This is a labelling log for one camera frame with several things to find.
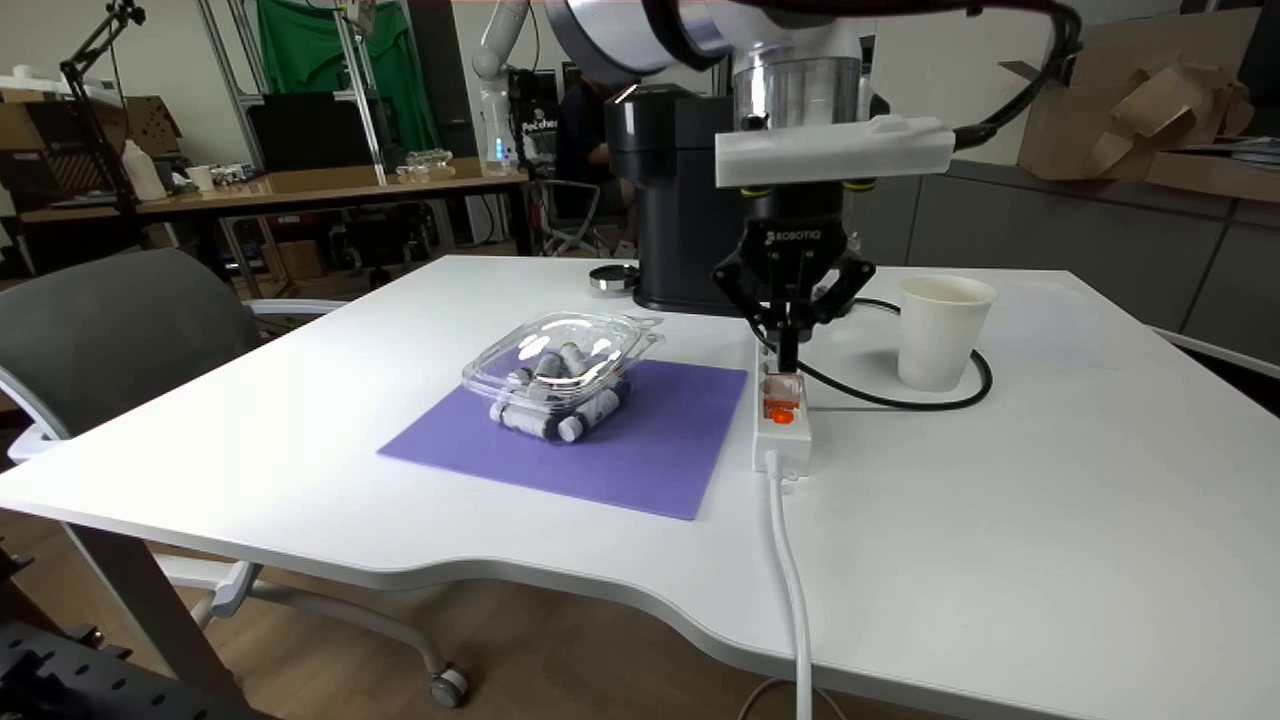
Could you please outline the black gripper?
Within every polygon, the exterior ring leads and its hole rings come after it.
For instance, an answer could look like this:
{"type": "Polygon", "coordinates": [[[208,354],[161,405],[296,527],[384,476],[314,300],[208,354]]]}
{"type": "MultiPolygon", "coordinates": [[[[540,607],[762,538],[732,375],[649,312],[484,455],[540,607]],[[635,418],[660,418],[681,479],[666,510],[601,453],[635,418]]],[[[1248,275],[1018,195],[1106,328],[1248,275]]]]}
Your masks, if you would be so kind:
{"type": "Polygon", "coordinates": [[[750,319],[777,367],[796,373],[800,335],[840,319],[876,275],[871,258],[840,257],[840,183],[754,189],[739,258],[725,258],[712,285],[750,319]]]}

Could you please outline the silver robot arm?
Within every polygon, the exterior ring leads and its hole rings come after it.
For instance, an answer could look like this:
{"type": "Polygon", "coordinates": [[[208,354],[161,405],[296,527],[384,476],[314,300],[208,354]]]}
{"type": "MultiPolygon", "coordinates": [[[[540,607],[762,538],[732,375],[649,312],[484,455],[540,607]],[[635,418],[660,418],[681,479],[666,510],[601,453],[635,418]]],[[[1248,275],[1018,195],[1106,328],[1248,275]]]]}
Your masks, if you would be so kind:
{"type": "Polygon", "coordinates": [[[718,288],[762,331],[782,373],[800,367],[816,322],[871,280],[840,233],[856,178],[932,175],[987,143],[1081,51],[1064,0],[540,0],[562,48],[610,78],[673,63],[732,63],[732,125],[712,139],[712,178],[750,195],[744,236],[718,288]],[[869,40],[892,15],[1043,15],[1035,74],[974,125],[876,112],[869,40]]]}

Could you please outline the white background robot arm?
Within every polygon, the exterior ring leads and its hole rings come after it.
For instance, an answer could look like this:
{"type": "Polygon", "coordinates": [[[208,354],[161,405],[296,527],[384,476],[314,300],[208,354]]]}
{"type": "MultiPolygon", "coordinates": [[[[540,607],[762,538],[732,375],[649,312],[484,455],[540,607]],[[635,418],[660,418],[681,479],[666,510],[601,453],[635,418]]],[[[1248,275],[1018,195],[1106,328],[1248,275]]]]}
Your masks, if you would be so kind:
{"type": "Polygon", "coordinates": [[[496,0],[473,56],[473,74],[479,90],[479,161],[494,170],[516,168],[516,137],[507,112],[507,63],[525,32],[533,0],[496,0]]]}

